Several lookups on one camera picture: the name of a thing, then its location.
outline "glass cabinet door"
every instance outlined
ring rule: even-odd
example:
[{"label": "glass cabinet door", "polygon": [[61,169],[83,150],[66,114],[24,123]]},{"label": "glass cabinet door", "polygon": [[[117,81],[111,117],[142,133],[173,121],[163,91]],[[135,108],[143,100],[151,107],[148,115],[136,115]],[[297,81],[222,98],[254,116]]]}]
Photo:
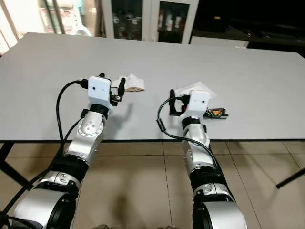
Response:
[{"label": "glass cabinet door", "polygon": [[158,42],[182,43],[189,4],[160,1]]},{"label": "glass cabinet door", "polygon": [[111,0],[114,38],[142,39],[143,0]]}]

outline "beige floor tile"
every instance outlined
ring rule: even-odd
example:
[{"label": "beige floor tile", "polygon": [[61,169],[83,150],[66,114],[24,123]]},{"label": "beige floor tile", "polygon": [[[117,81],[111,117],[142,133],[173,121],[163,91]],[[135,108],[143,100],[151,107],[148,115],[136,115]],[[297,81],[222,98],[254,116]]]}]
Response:
[{"label": "beige floor tile", "polygon": [[300,168],[305,168],[305,154],[291,154]]},{"label": "beige floor tile", "polygon": [[305,177],[278,190],[299,170],[290,155],[233,155],[262,229],[305,227]]},{"label": "beige floor tile", "polygon": [[101,143],[98,156],[163,155],[161,142]]},{"label": "beige floor tile", "polygon": [[[215,155],[230,154],[225,142],[211,142],[211,148]],[[163,142],[163,150],[165,155],[183,155],[180,142]]]},{"label": "beige floor tile", "polygon": [[227,142],[233,154],[288,154],[282,142]]},{"label": "beige floor tile", "polygon": [[[230,190],[245,216],[248,228],[260,229],[251,202],[239,178],[231,156],[217,155],[216,157],[227,179]],[[183,156],[168,155],[165,158],[173,225],[182,229],[191,229],[193,228],[193,191],[183,164]]]},{"label": "beige floor tile", "polygon": [[101,224],[116,229],[170,224],[163,156],[95,158],[83,182],[73,228]]},{"label": "beige floor tile", "polygon": [[[6,162],[30,180],[48,167],[51,158],[7,158]],[[21,186],[2,171],[0,171],[0,182],[0,209],[3,209],[21,189]]]},{"label": "beige floor tile", "polygon": [[16,143],[10,150],[9,157],[53,157],[59,143]]},{"label": "beige floor tile", "polygon": [[283,142],[291,154],[305,154],[305,141]]}]

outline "cabinet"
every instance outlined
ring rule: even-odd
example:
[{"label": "cabinet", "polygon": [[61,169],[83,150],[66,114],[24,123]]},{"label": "cabinet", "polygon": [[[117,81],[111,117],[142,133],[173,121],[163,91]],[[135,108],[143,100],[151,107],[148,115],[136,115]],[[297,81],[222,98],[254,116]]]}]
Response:
[{"label": "cabinet", "polygon": [[102,0],[108,38],[188,44],[199,0]]}]

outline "white table top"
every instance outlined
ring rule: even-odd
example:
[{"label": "white table top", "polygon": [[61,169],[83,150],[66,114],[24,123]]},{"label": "white table top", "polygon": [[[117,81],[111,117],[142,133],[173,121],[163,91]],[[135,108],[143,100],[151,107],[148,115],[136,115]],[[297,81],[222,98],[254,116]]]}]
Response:
[{"label": "white table top", "polygon": [[[156,123],[159,105],[171,88],[198,81],[218,94],[209,107],[229,114],[206,121],[211,139],[305,139],[305,59],[297,53],[28,33],[0,58],[0,140],[58,140],[60,89],[101,72],[145,81],[144,92],[125,93],[114,108],[107,140],[168,139]],[[64,134],[87,102],[87,90],[66,90]],[[162,118],[181,135],[168,106]]]}]

